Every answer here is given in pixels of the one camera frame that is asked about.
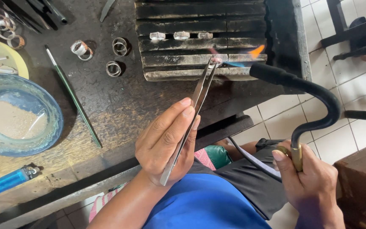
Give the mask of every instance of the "blue bowl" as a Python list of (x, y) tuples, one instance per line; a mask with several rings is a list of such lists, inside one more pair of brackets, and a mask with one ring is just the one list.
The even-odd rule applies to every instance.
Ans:
[(8, 102), (26, 112), (45, 114), (45, 128), (36, 136), (15, 139), (0, 133), (0, 155), (29, 156), (51, 147), (63, 130), (63, 114), (53, 97), (30, 80), (0, 73), (0, 101)]

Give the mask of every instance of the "gray shorts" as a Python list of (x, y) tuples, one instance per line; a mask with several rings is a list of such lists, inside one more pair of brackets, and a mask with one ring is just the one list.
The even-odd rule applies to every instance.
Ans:
[[(282, 141), (262, 138), (256, 144), (257, 152), (253, 156), (273, 168), (272, 150), (276, 149), (276, 145)], [(205, 173), (224, 178), (246, 197), (264, 220), (270, 220), (273, 213), (279, 211), (287, 203), (282, 183), (259, 171), (246, 159), (212, 171), (194, 158), (194, 163), (188, 173)]]

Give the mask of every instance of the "hand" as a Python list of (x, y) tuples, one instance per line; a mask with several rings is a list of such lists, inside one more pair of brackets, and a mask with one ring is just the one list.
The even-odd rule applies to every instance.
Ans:
[[(194, 118), (195, 110), (191, 105), (190, 98), (173, 104), (150, 123), (136, 141), (135, 157), (151, 182), (157, 186), (161, 186), (159, 180), (166, 164)], [(199, 124), (198, 115), (166, 186), (170, 187), (179, 181), (191, 168)]]
[[(278, 146), (280, 145), (290, 152), (290, 140), (279, 143)], [(305, 224), (313, 223), (324, 227), (336, 224), (343, 228), (342, 212), (335, 198), (337, 169), (318, 159), (308, 145), (301, 144), (301, 147), (302, 172), (296, 172), (290, 157), (279, 150), (272, 151), (274, 164), (282, 176), (287, 200), (299, 211), (299, 220)]]

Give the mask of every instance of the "yellow plate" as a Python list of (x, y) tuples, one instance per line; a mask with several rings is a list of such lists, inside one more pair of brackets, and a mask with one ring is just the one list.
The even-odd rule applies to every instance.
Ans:
[(0, 60), (0, 63), (18, 70), (18, 75), (29, 79), (28, 68), (21, 55), (6, 44), (0, 42), (0, 57), (7, 56), (6, 60)]

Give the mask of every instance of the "sand in bowl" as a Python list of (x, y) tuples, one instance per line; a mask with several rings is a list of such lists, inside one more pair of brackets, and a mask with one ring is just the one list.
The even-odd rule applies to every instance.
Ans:
[(13, 139), (29, 139), (43, 133), (47, 114), (36, 115), (12, 104), (0, 101), (0, 133)]

